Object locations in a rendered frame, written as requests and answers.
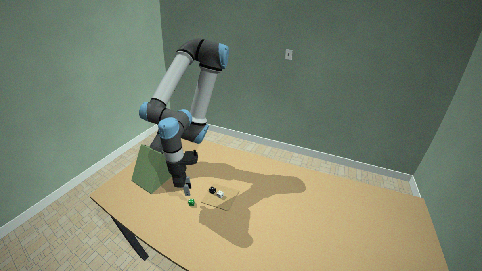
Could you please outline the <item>tan square mat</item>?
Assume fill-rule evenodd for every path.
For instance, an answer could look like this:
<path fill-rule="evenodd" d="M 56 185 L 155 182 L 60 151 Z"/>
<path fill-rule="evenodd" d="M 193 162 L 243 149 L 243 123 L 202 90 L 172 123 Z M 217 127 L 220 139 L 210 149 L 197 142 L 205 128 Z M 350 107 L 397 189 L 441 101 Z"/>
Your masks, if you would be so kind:
<path fill-rule="evenodd" d="M 218 184 L 213 184 L 212 185 L 214 188 L 216 188 L 216 192 L 214 194 L 211 194 L 209 191 L 205 195 L 205 197 L 202 199 L 201 203 L 211 205 L 213 207 L 217 207 L 219 209 L 229 211 L 231 208 L 239 190 L 233 189 L 233 188 L 228 188 L 225 186 L 220 186 Z M 217 192 L 221 190 L 224 192 L 224 196 L 222 198 L 217 197 Z"/>

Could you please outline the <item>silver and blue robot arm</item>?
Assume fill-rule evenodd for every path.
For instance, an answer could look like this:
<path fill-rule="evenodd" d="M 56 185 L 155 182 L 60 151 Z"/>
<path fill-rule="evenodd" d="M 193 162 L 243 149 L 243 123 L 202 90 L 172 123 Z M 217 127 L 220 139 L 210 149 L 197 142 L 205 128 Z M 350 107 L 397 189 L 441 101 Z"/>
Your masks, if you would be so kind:
<path fill-rule="evenodd" d="M 157 135 L 150 148 L 161 153 L 175 153 L 182 148 L 181 138 L 201 143 L 209 128 L 205 116 L 216 77 L 222 68 L 226 68 L 228 57 L 228 46 L 203 38 L 189 40 L 178 49 L 151 101 L 140 106 L 140 118 L 158 125 Z M 201 72 L 190 112 L 185 109 L 177 112 L 167 109 L 187 66 L 194 60 L 200 62 Z"/>

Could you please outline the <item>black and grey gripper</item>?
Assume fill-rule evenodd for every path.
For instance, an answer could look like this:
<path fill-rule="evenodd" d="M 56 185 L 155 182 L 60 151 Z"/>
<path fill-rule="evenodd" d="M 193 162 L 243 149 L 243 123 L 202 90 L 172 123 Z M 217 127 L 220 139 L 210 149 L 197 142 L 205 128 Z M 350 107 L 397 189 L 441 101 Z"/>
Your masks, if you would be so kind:
<path fill-rule="evenodd" d="M 198 162 L 198 153 L 196 150 L 183 153 L 182 146 L 182 149 L 178 152 L 172 154 L 164 152 L 164 156 L 166 157 L 168 171 L 172 175 L 174 187 L 183 188 L 185 196 L 190 196 L 191 182 L 190 177 L 186 176 L 186 165 L 196 164 Z"/>

